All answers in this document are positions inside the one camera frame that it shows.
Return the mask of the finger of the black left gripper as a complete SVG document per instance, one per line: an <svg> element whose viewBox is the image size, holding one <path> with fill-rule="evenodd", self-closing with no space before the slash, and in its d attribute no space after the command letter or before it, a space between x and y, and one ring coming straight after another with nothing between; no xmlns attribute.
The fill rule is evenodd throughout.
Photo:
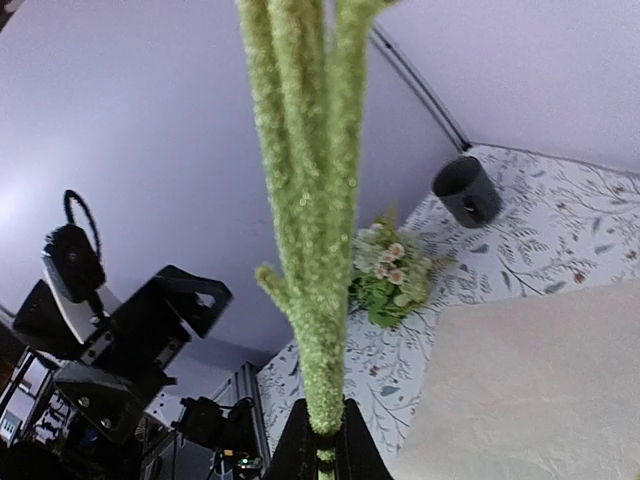
<svg viewBox="0 0 640 480"><path fill-rule="evenodd" d="M138 380L70 362L54 375L54 385L108 440L123 444L135 432L145 410L175 377L152 365Z"/></svg>
<svg viewBox="0 0 640 480"><path fill-rule="evenodd" d="M119 348L162 350L170 341L204 339L233 299L221 281L167 265L111 315Z"/></svg>

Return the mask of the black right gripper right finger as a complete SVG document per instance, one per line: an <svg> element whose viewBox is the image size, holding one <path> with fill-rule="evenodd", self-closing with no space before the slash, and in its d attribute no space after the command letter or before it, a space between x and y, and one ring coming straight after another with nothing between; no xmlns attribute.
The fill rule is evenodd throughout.
<svg viewBox="0 0 640 480"><path fill-rule="evenodd" d="M335 465L337 479L392 480L353 399L345 400L343 425L336 437Z"/></svg>

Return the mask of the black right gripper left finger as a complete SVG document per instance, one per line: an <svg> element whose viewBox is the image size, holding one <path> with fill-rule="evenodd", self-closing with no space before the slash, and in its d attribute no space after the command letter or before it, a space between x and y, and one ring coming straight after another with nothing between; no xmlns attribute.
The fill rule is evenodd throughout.
<svg viewBox="0 0 640 480"><path fill-rule="evenodd" d="M310 425L306 400L296 400L263 479L317 479L316 450L316 437Z"/></svg>

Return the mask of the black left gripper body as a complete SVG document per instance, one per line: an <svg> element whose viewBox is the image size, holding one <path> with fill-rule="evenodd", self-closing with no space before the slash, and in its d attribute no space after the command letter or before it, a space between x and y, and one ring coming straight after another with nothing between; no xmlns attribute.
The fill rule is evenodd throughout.
<svg viewBox="0 0 640 480"><path fill-rule="evenodd" d="M119 309L80 356L80 362L131 383L174 385L166 367L192 340L171 309Z"/></svg>

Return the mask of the peach wrapping paper sheet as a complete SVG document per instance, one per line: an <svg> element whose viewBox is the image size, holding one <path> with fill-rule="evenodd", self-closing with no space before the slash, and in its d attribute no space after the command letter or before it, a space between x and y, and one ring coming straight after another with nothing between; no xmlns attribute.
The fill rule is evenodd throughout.
<svg viewBox="0 0 640 480"><path fill-rule="evenodd" d="M635 479L639 284L445 309L396 479Z"/></svg>

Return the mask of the orange fake flower stem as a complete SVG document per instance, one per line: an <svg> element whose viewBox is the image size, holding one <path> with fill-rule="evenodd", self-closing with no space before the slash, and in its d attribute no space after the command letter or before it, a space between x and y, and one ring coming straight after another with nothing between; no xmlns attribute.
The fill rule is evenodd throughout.
<svg viewBox="0 0 640 480"><path fill-rule="evenodd" d="M351 241L359 194L367 37L383 1L237 5L281 266L256 272L299 346L324 462L342 424Z"/></svg>

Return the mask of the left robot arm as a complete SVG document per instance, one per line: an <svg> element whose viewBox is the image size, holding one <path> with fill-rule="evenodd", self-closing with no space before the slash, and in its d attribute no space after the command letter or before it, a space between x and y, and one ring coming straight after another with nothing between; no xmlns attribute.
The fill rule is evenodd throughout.
<svg viewBox="0 0 640 480"><path fill-rule="evenodd" d="M39 280L11 331L28 347L62 361L55 390L75 410L62 447L28 439L1 449L4 479L136 479L143 444L135 436L145 411L176 379L166 366L191 340L206 337L232 300L221 281L163 267L108 311L97 229L85 231L73 208L87 206L68 189L66 222L46 236Z"/></svg>

